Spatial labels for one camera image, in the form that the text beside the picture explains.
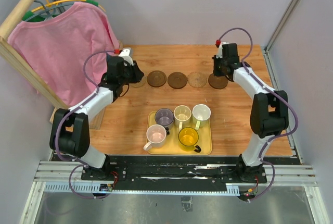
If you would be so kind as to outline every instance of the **purple cup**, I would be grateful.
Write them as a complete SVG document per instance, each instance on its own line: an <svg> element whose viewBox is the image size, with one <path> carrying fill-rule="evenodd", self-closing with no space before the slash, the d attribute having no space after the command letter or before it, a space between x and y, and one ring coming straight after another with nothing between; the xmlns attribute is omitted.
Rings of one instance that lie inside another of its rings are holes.
<svg viewBox="0 0 333 224"><path fill-rule="evenodd" d="M174 116L171 110L167 108L159 109L155 114L155 122L162 125L167 130L173 126Z"/></svg>

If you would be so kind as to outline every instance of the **wooden tabletop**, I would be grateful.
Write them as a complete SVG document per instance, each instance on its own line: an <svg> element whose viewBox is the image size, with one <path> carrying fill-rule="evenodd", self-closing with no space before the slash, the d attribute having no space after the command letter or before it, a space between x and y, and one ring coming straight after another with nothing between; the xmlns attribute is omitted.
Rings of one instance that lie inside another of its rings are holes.
<svg viewBox="0 0 333 224"><path fill-rule="evenodd" d="M214 45L133 45L133 58L140 69L148 75L161 70L166 76L175 71L189 75L199 71L207 77L213 71L212 56L217 53ZM238 46L242 58L248 45ZM254 72L267 84L271 84L260 46L253 48L247 62ZM211 155L232 156L241 154L251 137L250 112L252 101L237 84L229 82L222 90L210 87L193 88L187 84L176 90L168 83L153 88L148 83L140 88L130 87L128 93L106 108L99 130L91 130L91 144L106 154L147 155L146 143L148 115L160 108L174 110L178 105L193 108L206 104L211 108L211 132L213 151ZM275 140L267 155L291 156L287 138Z"/></svg>

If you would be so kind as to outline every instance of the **gray wall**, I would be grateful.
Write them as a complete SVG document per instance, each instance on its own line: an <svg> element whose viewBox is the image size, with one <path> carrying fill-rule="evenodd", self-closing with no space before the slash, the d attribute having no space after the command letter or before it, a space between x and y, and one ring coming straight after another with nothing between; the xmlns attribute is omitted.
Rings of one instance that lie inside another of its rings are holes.
<svg viewBox="0 0 333 224"><path fill-rule="evenodd" d="M18 1L0 0L0 22ZM53 109L2 58L0 91L0 216L1 223L18 223L39 161L47 160L50 154Z"/></svg>
<svg viewBox="0 0 333 224"><path fill-rule="evenodd" d="M96 0L125 44L214 44L232 27L244 27L265 45L290 0ZM245 34L229 41L248 44Z"/></svg>
<svg viewBox="0 0 333 224"><path fill-rule="evenodd" d="M301 0L271 50L281 88L300 119L295 137L319 181L333 221L333 4Z"/></svg>

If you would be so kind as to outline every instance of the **wooden rack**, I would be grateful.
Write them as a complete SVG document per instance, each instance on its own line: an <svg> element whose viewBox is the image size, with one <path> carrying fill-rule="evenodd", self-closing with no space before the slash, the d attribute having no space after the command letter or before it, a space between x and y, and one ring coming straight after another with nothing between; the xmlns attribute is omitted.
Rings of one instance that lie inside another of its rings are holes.
<svg viewBox="0 0 333 224"><path fill-rule="evenodd" d="M56 95L56 93L43 81L43 79L30 67L22 56L7 42L21 18L27 12L34 0L20 0L15 8L0 26L0 54L13 66L36 90L44 95L52 105L57 108L68 108L68 106ZM102 110L91 121L91 128L99 129L103 119Z"/></svg>

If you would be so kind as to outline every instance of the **metal floor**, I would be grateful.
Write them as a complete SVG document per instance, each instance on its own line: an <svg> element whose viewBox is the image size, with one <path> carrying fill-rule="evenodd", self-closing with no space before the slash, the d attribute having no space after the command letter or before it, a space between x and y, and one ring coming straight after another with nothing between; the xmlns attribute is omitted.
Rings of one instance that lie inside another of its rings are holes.
<svg viewBox="0 0 333 224"><path fill-rule="evenodd" d="M273 187L251 204L235 196L193 196L189 202L179 195L84 200L72 193L44 193L35 224L314 223L303 187Z"/></svg>

